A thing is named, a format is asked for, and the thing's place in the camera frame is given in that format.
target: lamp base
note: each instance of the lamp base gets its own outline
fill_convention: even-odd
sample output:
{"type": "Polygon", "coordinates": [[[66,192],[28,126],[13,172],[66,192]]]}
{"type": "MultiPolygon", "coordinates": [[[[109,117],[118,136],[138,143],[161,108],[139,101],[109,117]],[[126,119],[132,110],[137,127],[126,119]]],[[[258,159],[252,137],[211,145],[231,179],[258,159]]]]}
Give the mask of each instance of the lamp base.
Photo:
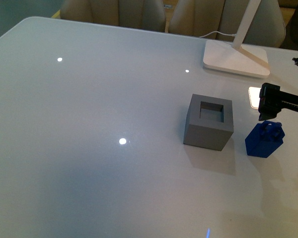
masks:
{"type": "Polygon", "coordinates": [[[203,63],[206,68],[258,78],[270,74],[266,51],[249,45],[236,50],[231,43],[207,40],[203,63]]]}

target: square hole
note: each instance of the square hole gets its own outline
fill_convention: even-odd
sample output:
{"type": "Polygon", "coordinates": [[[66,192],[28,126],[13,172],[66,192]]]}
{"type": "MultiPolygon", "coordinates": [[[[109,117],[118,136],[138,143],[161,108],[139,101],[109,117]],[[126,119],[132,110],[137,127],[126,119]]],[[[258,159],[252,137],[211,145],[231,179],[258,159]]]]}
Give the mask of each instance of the square hole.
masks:
{"type": "Polygon", "coordinates": [[[200,119],[224,122],[223,105],[201,102],[200,119]]]}

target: beige chair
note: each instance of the beige chair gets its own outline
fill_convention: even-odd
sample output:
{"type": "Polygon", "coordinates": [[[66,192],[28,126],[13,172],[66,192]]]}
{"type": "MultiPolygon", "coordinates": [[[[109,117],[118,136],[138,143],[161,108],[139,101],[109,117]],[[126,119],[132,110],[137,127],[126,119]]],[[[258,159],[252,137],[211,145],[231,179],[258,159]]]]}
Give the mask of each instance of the beige chair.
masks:
{"type": "Polygon", "coordinates": [[[61,19],[165,31],[162,0],[64,0],[61,19]]]}
{"type": "MultiPolygon", "coordinates": [[[[204,36],[212,31],[235,34],[249,0],[179,0],[169,32],[204,36]]],[[[244,43],[279,47],[286,35],[278,0],[262,0],[244,43]]],[[[207,38],[233,41],[231,36],[212,34],[207,38]]]]}

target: floor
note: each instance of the floor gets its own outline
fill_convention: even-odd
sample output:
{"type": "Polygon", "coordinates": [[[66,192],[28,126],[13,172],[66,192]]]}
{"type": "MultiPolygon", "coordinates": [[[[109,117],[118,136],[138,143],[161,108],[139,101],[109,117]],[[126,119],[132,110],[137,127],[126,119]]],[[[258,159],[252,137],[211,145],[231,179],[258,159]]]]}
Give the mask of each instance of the floor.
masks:
{"type": "MultiPolygon", "coordinates": [[[[63,0],[0,0],[0,36],[21,20],[30,16],[52,17],[60,9],[63,0]]],[[[178,0],[163,0],[166,12],[166,31],[178,0]]],[[[281,8],[285,24],[293,9],[281,8]]]]}

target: white desk lamp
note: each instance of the white desk lamp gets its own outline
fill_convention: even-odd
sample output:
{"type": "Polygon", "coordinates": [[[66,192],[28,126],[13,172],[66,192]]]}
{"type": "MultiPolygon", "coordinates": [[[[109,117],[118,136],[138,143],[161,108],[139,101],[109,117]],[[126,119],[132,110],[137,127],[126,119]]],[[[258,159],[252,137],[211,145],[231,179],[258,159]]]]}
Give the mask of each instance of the white desk lamp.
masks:
{"type": "Polygon", "coordinates": [[[207,40],[203,63],[211,69],[238,73],[259,78],[270,74],[264,49],[242,45],[261,0],[250,0],[232,43],[207,40]]]}

